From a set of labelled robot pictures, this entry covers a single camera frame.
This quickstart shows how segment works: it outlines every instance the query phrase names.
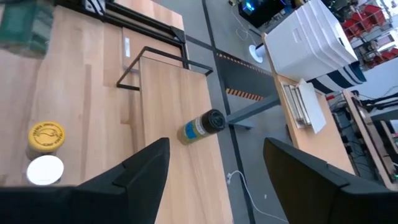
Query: white lid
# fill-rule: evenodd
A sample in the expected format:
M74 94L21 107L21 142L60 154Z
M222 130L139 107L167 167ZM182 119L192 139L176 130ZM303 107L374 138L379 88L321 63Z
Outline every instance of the white lid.
M33 160L26 172L29 182L35 185L49 185L61 178L63 162L55 156L40 156Z

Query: white bin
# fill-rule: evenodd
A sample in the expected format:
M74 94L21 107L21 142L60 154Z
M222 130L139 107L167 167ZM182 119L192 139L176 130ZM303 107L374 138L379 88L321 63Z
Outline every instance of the white bin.
M311 2L326 8L320 0ZM294 80L310 80L358 60L350 45L341 44L349 43L348 39L337 19L326 10L328 12L322 11L322 14L327 20L313 19L317 15L310 12L311 7L306 3L267 36L267 47L279 74ZM328 32L321 35L321 30Z
M332 56L335 60L340 61L340 67L358 61L342 26L324 3L319 0L311 0L308 5L312 8L315 17L318 18L317 22L321 24L323 35L334 52Z

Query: white stand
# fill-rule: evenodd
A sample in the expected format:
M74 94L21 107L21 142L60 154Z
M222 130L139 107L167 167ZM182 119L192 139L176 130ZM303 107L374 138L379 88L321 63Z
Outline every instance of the white stand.
M264 44L260 44L258 46L250 45L249 52L256 62L262 63L263 56L266 54L266 48L264 47Z

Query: wooden table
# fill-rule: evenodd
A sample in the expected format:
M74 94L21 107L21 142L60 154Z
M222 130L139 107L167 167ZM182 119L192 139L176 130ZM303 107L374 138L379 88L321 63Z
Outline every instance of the wooden table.
M267 49L265 34L262 35L262 39L264 46ZM317 93L319 104L326 119L326 126L323 127L318 134L315 134L311 127L297 128L287 104L287 100L284 96L282 85L280 84L281 82L285 82L291 85L296 85L297 82L283 77L275 71L274 64L272 63L268 50L266 50L266 57L269 60L272 76L274 77L277 95L268 96L261 101L234 112L227 116L227 120L229 122L233 121L234 124L245 126L247 124L244 123L244 119L280 104L285 114L286 123L289 127L289 133L294 147L355 175L353 166L351 165L343 142L340 138L340 134L331 115L325 96Z
M384 148L370 114L364 108L355 105L352 100L354 96L350 91L344 90L343 96L384 185L390 190L398 190L398 184L392 183L389 178L390 175L394 175L394 164Z
M120 3L183 29L180 15L152 1ZM60 185L78 185L169 137L169 176L156 222L233 223L217 136L190 146L176 138L177 128L211 108L206 77L149 54L126 79L142 91L116 88L123 65L144 45L180 56L179 50L61 6L54 15L43 61L0 50L0 185L27 185L27 132L39 121L65 128L57 152L65 164ZM125 37L132 40L131 58Z

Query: green object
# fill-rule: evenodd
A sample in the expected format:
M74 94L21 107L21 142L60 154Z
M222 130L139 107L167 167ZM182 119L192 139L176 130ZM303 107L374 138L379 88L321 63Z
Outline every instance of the green object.
M6 4L0 23L0 49L32 58L44 58L53 24L54 3L31 0Z

